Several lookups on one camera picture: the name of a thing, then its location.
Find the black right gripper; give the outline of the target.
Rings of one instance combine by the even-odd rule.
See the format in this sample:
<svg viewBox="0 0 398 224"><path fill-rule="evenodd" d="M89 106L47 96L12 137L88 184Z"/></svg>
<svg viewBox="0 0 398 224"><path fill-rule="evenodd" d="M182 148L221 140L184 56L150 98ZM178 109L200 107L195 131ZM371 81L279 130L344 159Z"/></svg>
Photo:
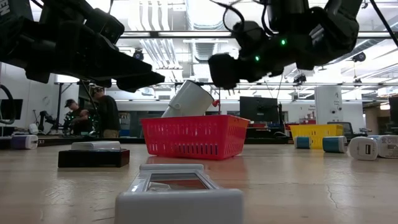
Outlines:
<svg viewBox="0 0 398 224"><path fill-rule="evenodd" d="M296 62L299 48L297 34L266 37L265 34L244 36L244 62L229 54L215 54L208 59L213 84L222 89L233 89L242 77L258 81L271 73L281 75L284 68Z"/></svg>

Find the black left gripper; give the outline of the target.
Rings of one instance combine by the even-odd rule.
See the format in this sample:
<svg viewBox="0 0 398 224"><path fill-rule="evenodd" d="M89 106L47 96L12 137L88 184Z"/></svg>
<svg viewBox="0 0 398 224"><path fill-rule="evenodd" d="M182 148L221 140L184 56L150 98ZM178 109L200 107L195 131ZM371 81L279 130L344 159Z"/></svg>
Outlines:
<svg viewBox="0 0 398 224"><path fill-rule="evenodd" d="M41 24L25 17L1 19L1 61L25 70L28 79L48 83L52 73L120 90L163 83L152 65L120 52L111 43L111 18L89 17Z"/></svg>

